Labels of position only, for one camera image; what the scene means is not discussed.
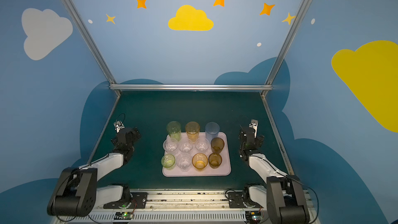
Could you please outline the table edge rail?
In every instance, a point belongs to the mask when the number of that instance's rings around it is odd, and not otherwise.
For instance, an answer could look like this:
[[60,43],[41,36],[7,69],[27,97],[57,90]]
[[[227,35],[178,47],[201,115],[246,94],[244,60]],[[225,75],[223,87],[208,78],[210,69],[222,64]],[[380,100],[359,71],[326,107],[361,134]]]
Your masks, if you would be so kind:
[[288,173],[289,173],[290,175],[294,175],[293,167],[292,167],[291,162],[290,162],[290,160],[289,160],[288,154],[287,154],[286,149],[285,149],[285,147],[284,147],[282,138],[281,138],[280,133],[279,133],[279,131],[278,131],[277,125],[276,125],[276,123],[275,123],[274,117],[273,117],[273,115],[272,115],[271,109],[270,109],[270,107],[269,107],[269,104],[268,104],[268,102],[267,102],[267,100],[266,100],[265,95],[261,94],[261,99],[262,99],[262,102],[263,102],[265,111],[266,111],[266,113],[267,113],[268,119],[269,119],[269,121],[270,121],[270,124],[271,124],[272,130],[273,130],[273,133],[274,133],[276,142],[277,142],[277,144],[278,144],[280,153],[281,153],[281,155],[282,155],[284,164],[285,164],[285,166],[286,166],[286,168],[287,168],[287,171],[288,171]]
[[116,98],[116,100],[115,100],[115,103],[114,103],[114,105],[113,105],[113,107],[112,107],[112,109],[111,109],[111,112],[109,113],[109,115],[108,115],[108,117],[107,117],[107,120],[106,120],[106,122],[105,122],[105,124],[104,124],[104,126],[103,126],[103,128],[102,128],[102,131],[101,131],[101,133],[100,133],[100,135],[99,135],[99,137],[98,137],[98,139],[97,139],[97,141],[96,141],[96,143],[95,143],[95,145],[94,145],[94,147],[93,147],[93,150],[92,150],[92,152],[90,153],[90,157],[89,157],[89,159],[87,160],[87,163],[90,163],[90,162],[93,160],[93,157],[94,157],[95,152],[96,152],[96,150],[97,150],[97,148],[98,148],[98,145],[99,145],[99,143],[101,142],[101,139],[102,139],[102,137],[103,137],[103,135],[104,135],[104,132],[105,132],[105,130],[106,130],[106,128],[107,128],[107,126],[108,126],[108,124],[109,124],[109,122],[110,122],[110,119],[111,119],[112,115],[114,114],[114,111],[115,111],[115,109],[116,109],[116,107],[117,107],[117,104],[118,104],[119,100],[120,100],[120,96],[117,96],[117,98]]

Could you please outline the right green circuit board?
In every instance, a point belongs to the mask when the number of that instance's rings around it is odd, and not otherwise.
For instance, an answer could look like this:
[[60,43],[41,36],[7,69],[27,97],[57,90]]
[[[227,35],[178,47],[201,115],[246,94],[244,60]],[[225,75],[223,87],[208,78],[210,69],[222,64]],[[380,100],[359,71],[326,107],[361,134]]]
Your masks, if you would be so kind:
[[257,224],[263,220],[263,216],[260,212],[246,212],[246,220],[249,223]]

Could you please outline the left aluminium frame post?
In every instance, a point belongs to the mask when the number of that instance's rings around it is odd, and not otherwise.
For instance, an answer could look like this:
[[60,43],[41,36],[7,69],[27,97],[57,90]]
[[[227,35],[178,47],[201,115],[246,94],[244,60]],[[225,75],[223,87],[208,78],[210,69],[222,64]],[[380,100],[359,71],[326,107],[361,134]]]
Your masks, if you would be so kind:
[[113,84],[117,84],[112,72],[110,71],[104,57],[102,56],[99,48],[97,47],[93,37],[89,33],[86,24],[84,23],[77,7],[73,3],[73,0],[61,0],[63,5],[65,6],[67,12],[69,13],[71,19],[73,20],[74,24],[76,25],[78,31],[82,35],[84,41],[86,42],[89,50],[91,51],[93,57],[95,58],[97,64],[99,65],[100,69],[102,70],[103,74],[105,75],[106,79],[108,80],[110,86]]

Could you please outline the tall green transparent glass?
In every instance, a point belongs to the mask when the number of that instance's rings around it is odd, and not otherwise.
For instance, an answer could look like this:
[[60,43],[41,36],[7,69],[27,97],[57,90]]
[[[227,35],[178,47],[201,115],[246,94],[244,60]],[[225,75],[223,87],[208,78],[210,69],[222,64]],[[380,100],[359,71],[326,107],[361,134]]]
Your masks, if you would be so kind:
[[169,122],[166,130],[171,139],[175,139],[178,142],[181,140],[181,124],[178,121]]

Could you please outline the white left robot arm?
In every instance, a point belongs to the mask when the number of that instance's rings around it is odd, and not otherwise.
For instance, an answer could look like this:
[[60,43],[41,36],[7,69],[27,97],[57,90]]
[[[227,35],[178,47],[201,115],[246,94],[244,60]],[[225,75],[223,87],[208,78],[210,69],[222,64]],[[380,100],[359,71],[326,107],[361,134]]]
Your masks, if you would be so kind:
[[128,185],[99,188],[97,182],[129,162],[134,153],[134,143],[141,137],[138,128],[121,128],[111,139],[114,149],[110,153],[92,163],[64,169],[47,205],[47,214],[57,217],[85,217],[98,206],[130,206],[132,196]]

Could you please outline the green circuit board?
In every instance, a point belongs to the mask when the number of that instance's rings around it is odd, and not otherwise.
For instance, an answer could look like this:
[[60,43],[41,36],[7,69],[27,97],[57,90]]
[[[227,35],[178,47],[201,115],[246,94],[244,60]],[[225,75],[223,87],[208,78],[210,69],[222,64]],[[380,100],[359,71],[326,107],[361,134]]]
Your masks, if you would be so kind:
[[114,220],[131,220],[133,217],[133,212],[117,212],[114,216]]
[[249,223],[257,224],[263,220],[263,216],[260,212],[246,212],[246,220]]

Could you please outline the left table edge rail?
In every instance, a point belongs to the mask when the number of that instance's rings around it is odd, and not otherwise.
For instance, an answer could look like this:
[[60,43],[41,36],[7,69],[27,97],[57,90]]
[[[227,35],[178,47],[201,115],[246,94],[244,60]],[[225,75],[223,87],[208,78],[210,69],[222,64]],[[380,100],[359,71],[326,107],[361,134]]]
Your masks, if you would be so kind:
[[90,153],[90,157],[89,157],[89,159],[87,160],[87,163],[90,163],[90,162],[93,160],[93,157],[94,157],[95,152],[96,152],[96,150],[97,150],[97,148],[98,148],[98,145],[99,145],[99,143],[101,142],[101,139],[102,139],[102,137],[103,137],[103,135],[104,135],[104,132],[105,132],[105,130],[106,130],[106,128],[107,128],[107,126],[108,126],[108,124],[109,124],[109,122],[110,122],[110,119],[111,119],[112,115],[114,114],[114,111],[115,111],[115,109],[116,109],[116,107],[117,107],[117,104],[118,104],[119,100],[120,100],[120,96],[117,96],[117,98],[116,98],[116,100],[115,100],[115,103],[114,103],[114,105],[113,105],[113,107],[112,107],[112,109],[111,109],[111,112],[109,113],[109,115],[108,115],[108,117],[107,117],[107,120],[106,120],[106,122],[105,122],[105,124],[104,124],[104,126],[103,126],[103,128],[102,128],[102,131],[101,131],[101,133],[100,133],[100,135],[99,135],[99,137],[98,137],[98,139],[97,139],[97,141],[96,141],[96,143],[95,143],[95,145],[94,145],[94,147],[93,147],[93,150],[92,150],[92,152]]

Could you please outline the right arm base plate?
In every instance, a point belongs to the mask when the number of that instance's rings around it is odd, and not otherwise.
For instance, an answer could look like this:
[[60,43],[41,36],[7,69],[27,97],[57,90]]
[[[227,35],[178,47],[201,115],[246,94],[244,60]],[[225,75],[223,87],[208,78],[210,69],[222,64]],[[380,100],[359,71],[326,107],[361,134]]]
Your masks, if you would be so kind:
[[243,194],[241,192],[227,192],[227,200],[229,208],[247,208],[243,201]]

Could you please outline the right aluminium frame post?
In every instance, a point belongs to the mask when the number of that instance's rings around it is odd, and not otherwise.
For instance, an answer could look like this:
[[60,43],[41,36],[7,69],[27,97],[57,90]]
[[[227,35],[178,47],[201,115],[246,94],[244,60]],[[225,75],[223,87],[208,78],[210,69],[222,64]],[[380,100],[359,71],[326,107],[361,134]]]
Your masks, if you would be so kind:
[[271,68],[271,70],[269,72],[269,75],[267,77],[267,80],[265,82],[265,85],[268,86],[268,88],[264,89],[261,92],[261,97],[264,100],[265,100],[265,97],[266,97],[267,93],[272,90],[272,84],[273,84],[273,82],[274,82],[274,80],[276,78],[276,75],[277,75],[277,73],[278,73],[278,71],[279,71],[279,69],[280,69],[280,67],[281,67],[281,65],[282,65],[282,63],[283,63],[288,51],[289,51],[290,46],[293,43],[293,40],[294,40],[294,38],[295,38],[299,28],[300,28],[301,23],[303,22],[303,20],[305,18],[305,15],[306,15],[306,13],[307,13],[312,1],[313,0],[302,0],[300,5],[299,5],[299,7],[298,7],[298,9],[297,9],[296,17],[295,17],[293,23],[291,24],[291,27],[289,28],[289,31],[288,31],[287,36],[285,38],[285,41],[284,41],[284,43],[282,45],[282,48],[281,48],[281,50],[280,50],[280,52],[279,52],[279,54],[278,54],[278,56],[277,56],[277,58],[276,58],[276,60],[275,60],[275,62],[273,64],[273,66],[272,66],[272,68]]

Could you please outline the tall frosted blue glass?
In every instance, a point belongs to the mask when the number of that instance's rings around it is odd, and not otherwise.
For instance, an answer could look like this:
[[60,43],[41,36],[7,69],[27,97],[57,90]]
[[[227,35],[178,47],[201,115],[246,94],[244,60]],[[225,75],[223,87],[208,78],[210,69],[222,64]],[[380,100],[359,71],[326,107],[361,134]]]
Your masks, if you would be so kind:
[[220,126],[215,122],[209,122],[205,126],[206,139],[211,142],[214,138],[218,137]]

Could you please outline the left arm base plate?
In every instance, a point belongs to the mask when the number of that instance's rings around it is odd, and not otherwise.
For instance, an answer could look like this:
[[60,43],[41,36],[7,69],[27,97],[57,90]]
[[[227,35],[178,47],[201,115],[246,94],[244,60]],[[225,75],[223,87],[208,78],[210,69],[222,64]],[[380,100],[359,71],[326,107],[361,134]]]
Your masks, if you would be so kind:
[[146,207],[147,192],[128,192],[118,201],[104,204],[104,209],[143,209]]

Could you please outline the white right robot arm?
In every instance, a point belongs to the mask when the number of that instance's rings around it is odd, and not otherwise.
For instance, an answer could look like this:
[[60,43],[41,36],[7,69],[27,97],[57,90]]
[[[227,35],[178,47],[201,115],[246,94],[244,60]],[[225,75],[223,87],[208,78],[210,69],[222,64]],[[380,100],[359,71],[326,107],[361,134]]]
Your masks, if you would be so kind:
[[289,175],[273,165],[266,155],[260,153],[264,136],[256,136],[252,127],[242,127],[239,155],[265,182],[262,185],[247,185],[244,202],[258,203],[266,209],[273,224],[308,224],[309,210],[304,190],[297,176]]

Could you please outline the aluminium frame post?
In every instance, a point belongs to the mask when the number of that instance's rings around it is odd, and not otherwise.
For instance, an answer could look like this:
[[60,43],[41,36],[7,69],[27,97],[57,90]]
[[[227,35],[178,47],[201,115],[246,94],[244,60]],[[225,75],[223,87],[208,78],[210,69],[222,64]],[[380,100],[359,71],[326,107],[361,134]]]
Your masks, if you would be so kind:
[[265,85],[268,86],[268,88],[264,89],[261,92],[261,97],[264,100],[265,100],[265,97],[266,97],[267,93],[272,90],[272,84],[273,84],[273,82],[274,82],[274,80],[276,78],[276,75],[277,75],[277,73],[278,73],[278,71],[279,71],[279,69],[280,69],[280,67],[281,67],[281,65],[282,65],[282,63],[283,63],[288,51],[289,51],[290,46],[293,43],[293,40],[294,40],[294,38],[295,38],[299,28],[300,28],[301,23],[303,22],[303,20],[305,18],[305,15],[306,15],[306,13],[307,13],[312,1],[313,0],[302,0],[300,5],[299,5],[299,7],[298,7],[298,9],[297,9],[296,17],[295,17],[293,23],[291,24],[291,27],[289,28],[289,31],[288,31],[287,36],[285,38],[285,41],[284,41],[284,43],[282,45],[282,48],[281,48],[281,50],[280,50],[280,52],[279,52],[279,54],[278,54],[278,56],[277,56],[277,58],[276,58],[276,60],[275,60],[275,62],[273,64],[273,66],[272,66],[272,68],[271,68],[271,70],[269,72],[269,75],[267,77],[267,80],[265,82]]
[[71,19],[73,20],[74,24],[76,25],[78,31],[82,35],[84,41],[86,42],[89,50],[91,51],[93,57],[95,58],[97,64],[99,65],[100,69],[102,70],[103,74],[105,75],[106,79],[108,80],[110,86],[113,84],[117,84],[112,72],[110,71],[104,57],[102,56],[99,48],[97,47],[93,37],[89,33],[86,24],[84,23],[77,7],[73,3],[73,0],[61,0],[63,5],[65,6],[67,12],[69,13]]

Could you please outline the clear faceted glass three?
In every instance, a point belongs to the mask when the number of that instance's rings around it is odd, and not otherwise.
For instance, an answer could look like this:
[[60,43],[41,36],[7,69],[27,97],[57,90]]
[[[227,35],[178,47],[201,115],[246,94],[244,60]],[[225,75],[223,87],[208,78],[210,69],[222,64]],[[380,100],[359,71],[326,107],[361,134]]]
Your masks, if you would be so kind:
[[209,142],[207,139],[197,139],[195,142],[195,148],[199,152],[205,152],[209,148]]

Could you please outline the clear faceted glass one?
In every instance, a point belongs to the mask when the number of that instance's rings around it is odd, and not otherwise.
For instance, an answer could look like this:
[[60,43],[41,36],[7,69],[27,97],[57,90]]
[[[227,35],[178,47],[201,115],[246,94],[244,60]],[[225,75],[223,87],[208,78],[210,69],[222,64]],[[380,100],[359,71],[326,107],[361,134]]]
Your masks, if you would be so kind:
[[190,156],[190,154],[182,152],[176,158],[176,165],[182,171],[188,171],[192,165],[192,157]]

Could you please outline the dimpled amber glass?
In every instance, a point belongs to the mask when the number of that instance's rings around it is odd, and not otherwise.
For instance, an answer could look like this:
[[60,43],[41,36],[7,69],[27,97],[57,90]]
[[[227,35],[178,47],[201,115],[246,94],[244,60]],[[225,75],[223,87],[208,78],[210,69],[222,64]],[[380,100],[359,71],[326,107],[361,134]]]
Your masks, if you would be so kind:
[[212,169],[219,168],[222,164],[222,157],[218,153],[211,153],[208,156],[208,163]]
[[222,138],[214,138],[211,140],[211,150],[213,153],[220,154],[224,146],[225,142]]

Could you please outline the clear faceted glass two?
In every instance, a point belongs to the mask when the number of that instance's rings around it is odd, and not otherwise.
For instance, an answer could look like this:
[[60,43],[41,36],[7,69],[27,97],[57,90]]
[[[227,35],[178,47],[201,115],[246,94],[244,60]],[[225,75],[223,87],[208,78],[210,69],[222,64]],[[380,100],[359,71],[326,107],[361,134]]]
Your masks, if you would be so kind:
[[181,152],[191,153],[193,150],[193,143],[191,140],[182,140],[179,142],[178,148]]

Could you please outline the left green circuit board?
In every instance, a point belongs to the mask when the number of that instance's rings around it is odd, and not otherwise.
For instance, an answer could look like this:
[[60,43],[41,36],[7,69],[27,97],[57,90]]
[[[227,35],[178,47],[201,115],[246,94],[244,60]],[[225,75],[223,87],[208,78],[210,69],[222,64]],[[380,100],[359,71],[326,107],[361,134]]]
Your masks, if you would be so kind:
[[117,212],[114,216],[114,220],[131,220],[133,217],[133,212]]

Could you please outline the horizontal aluminium frame rail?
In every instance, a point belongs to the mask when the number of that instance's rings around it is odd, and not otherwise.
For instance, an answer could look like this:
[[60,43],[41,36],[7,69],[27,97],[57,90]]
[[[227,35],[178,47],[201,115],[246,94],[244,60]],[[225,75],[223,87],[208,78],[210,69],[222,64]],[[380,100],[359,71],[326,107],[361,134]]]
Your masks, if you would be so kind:
[[272,85],[157,85],[110,84],[110,89],[121,91],[270,91]]

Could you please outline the small green transparent glass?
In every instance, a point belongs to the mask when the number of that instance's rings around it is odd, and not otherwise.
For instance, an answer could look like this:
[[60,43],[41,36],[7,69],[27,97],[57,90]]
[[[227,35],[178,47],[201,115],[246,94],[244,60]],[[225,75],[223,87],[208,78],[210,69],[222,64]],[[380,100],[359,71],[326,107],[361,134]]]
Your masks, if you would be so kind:
[[165,154],[161,159],[161,165],[165,170],[172,170],[175,167],[176,159],[173,154]]

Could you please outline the tall yellow transparent glass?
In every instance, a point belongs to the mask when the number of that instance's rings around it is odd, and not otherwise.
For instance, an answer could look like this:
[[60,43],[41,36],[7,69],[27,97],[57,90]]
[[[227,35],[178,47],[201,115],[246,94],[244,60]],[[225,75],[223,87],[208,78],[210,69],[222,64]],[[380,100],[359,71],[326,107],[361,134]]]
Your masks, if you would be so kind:
[[195,143],[196,140],[199,138],[200,125],[195,121],[191,121],[186,124],[185,131],[188,139]]

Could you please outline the clear faceted glass four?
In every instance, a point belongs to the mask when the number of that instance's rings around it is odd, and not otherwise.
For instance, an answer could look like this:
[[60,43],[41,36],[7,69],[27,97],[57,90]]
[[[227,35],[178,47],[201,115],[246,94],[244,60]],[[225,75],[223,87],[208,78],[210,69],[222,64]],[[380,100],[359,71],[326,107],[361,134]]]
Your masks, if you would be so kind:
[[178,152],[178,141],[176,139],[168,139],[163,143],[163,149],[166,153],[176,154]]

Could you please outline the short yellow transparent glass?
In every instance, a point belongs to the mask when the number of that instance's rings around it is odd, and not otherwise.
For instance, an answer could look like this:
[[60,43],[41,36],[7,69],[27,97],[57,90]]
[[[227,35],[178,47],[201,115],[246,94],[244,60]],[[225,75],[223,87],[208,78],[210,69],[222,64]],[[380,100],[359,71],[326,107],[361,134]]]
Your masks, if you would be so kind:
[[208,165],[208,158],[204,153],[196,153],[192,157],[192,165],[198,171],[204,170]]

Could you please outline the white plastic tray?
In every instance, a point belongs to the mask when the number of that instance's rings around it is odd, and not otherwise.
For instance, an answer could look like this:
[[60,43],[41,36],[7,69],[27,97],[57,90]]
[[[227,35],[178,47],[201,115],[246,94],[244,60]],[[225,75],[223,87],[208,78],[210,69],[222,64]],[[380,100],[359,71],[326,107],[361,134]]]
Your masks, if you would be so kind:
[[[188,140],[188,137],[185,132],[183,132],[181,134],[181,136],[182,136],[181,142]],[[184,152],[182,152],[179,148],[177,148],[177,153],[174,155],[176,158],[174,167],[172,167],[171,169],[162,168],[163,175],[166,177],[203,177],[203,176],[227,176],[227,175],[229,175],[231,173],[231,163],[230,163],[227,135],[223,132],[219,132],[218,137],[222,138],[224,140],[224,148],[220,153],[220,155],[222,157],[222,163],[218,168],[213,169],[208,164],[204,169],[198,170],[193,166],[193,164],[191,162],[191,165],[189,166],[189,168],[187,170],[183,170],[176,163],[177,163],[177,156],[179,156],[181,153],[184,153]],[[192,159],[192,157],[196,153],[199,153],[199,152],[200,151],[198,151],[196,149],[195,145],[193,144],[193,148],[191,149],[190,152],[188,152],[188,154],[190,155],[190,158]],[[211,146],[209,146],[209,148],[202,153],[204,153],[208,157],[212,153]]]

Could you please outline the right table edge rail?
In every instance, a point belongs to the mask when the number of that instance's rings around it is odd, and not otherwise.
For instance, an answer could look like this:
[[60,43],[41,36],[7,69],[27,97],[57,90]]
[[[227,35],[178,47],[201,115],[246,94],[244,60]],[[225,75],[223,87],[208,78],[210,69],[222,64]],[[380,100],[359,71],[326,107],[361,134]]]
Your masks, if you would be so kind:
[[266,100],[265,95],[261,94],[261,99],[262,99],[262,102],[263,102],[265,111],[266,111],[266,113],[267,113],[268,119],[269,119],[269,121],[270,121],[270,124],[271,124],[272,130],[273,130],[273,133],[274,133],[276,142],[277,142],[277,144],[278,144],[280,153],[281,153],[281,155],[282,155],[284,164],[285,164],[285,166],[286,166],[286,168],[287,168],[287,171],[288,171],[288,173],[289,173],[290,175],[294,175],[293,167],[292,167],[291,162],[290,162],[290,160],[289,160],[288,154],[287,154],[286,149],[285,149],[285,147],[284,147],[282,138],[281,138],[280,133],[279,133],[279,131],[278,131],[277,125],[276,125],[276,123],[275,123],[274,117],[273,117],[273,115],[272,115],[271,109],[270,109],[270,107],[269,107],[269,104],[268,104],[268,102],[267,102],[267,100]]

